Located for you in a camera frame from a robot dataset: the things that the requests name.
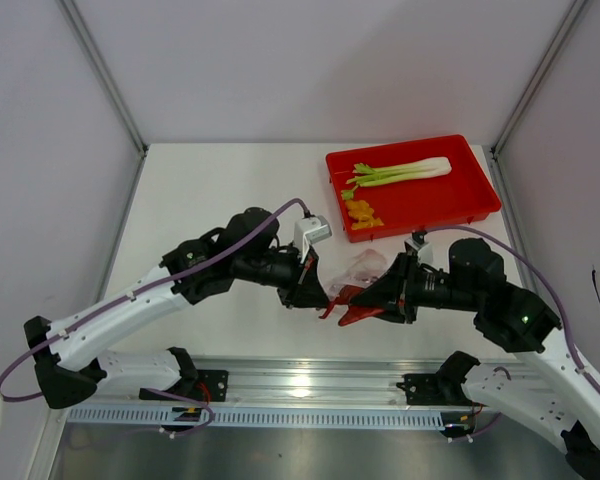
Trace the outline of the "clear pink-dotted zip bag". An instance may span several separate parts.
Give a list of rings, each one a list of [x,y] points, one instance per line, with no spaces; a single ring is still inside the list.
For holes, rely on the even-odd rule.
[[[325,282],[324,289],[330,300],[345,286],[367,288],[388,268],[387,258],[374,249],[366,249],[352,257],[346,267]]]

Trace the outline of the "red toy lobster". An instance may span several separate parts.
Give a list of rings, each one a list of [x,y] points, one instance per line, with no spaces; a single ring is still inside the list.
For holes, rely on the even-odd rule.
[[[378,315],[385,312],[383,308],[379,307],[366,307],[366,306],[356,306],[352,303],[352,299],[360,294],[363,291],[363,288],[353,286],[353,285],[345,285],[343,286],[339,293],[329,301],[327,308],[324,312],[319,316],[319,319],[326,319],[334,310],[336,306],[346,306],[346,312],[340,317],[337,322],[339,327],[345,327],[354,323],[357,323],[361,320],[377,317]]]

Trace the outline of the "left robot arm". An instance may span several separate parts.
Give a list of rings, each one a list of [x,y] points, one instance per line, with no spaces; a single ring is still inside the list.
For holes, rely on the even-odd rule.
[[[278,230],[272,213],[249,208],[226,226],[178,245],[117,297],[65,319],[28,320],[25,337],[47,405],[65,409],[96,394],[210,399],[186,349],[138,355],[111,348],[152,321],[228,292],[237,280],[275,288],[289,309],[326,308],[329,298],[318,278],[314,245],[331,236],[327,220],[305,215],[287,245],[280,244]]]

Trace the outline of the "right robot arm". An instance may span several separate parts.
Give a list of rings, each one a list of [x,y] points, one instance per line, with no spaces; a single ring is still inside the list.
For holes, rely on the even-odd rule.
[[[348,299],[340,325],[366,318],[412,324],[421,308],[473,313],[476,330],[551,391],[534,392],[506,368],[456,351],[433,374],[404,375],[397,386],[408,404],[493,408],[551,443],[580,477],[600,479],[600,380],[568,343],[565,321],[510,283],[502,257],[484,240],[454,242],[448,270],[422,261],[426,246],[421,232],[408,239],[388,270]]]

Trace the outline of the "yellow pasta pile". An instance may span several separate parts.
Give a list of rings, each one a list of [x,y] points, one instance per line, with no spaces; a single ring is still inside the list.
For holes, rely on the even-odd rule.
[[[375,215],[375,210],[365,200],[346,200],[345,207],[353,230],[382,227],[384,222]]]

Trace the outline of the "green white celery stalk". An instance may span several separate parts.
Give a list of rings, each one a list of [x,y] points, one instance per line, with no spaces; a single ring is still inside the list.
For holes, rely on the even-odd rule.
[[[346,181],[350,188],[340,193],[343,200],[354,198],[359,188],[375,188],[405,181],[436,178],[448,175],[452,171],[447,157],[430,157],[386,167],[371,167],[364,163],[354,165],[353,177]]]

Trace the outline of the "red plastic tray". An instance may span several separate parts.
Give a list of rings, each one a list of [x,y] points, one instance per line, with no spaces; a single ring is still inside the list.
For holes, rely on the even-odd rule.
[[[359,188],[353,200],[365,200],[382,227],[353,230],[341,191],[350,188],[354,165],[386,167],[430,157],[447,157],[452,171],[445,176],[405,181],[375,188]],[[326,155],[327,178],[332,186],[343,230],[351,243],[405,235],[431,227],[482,221],[501,208],[485,170],[467,140],[459,135],[360,147]]]

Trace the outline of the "left aluminium frame post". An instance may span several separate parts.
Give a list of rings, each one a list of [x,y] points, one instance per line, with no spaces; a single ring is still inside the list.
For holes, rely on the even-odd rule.
[[[99,48],[76,1],[57,0],[55,2],[73,34],[84,58],[91,68],[101,90],[118,118],[126,136],[135,151],[144,156],[148,149],[146,142],[134,120],[120,88],[111,73],[109,65]]]

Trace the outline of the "aluminium frame post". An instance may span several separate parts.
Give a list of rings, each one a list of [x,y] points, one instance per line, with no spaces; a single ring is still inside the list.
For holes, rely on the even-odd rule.
[[[101,90],[118,118],[126,136],[135,151],[144,156],[148,149],[146,142],[134,120],[120,88],[111,73],[109,65],[99,48],[76,1],[57,0],[55,2],[73,34],[84,58],[91,68]]]
[[[566,50],[571,37],[593,4],[594,1],[591,0],[574,0],[569,3],[514,108],[490,147],[490,153],[495,160],[502,155],[510,139],[521,125],[544,83],[557,65],[559,57]]]

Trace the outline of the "right aluminium frame post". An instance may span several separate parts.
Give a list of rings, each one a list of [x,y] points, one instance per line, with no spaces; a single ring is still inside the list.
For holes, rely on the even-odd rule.
[[[557,65],[559,57],[566,50],[571,37],[593,4],[594,1],[591,0],[574,0],[569,3],[514,108],[490,147],[490,153],[495,160],[502,155],[510,139],[521,125],[544,83]]]

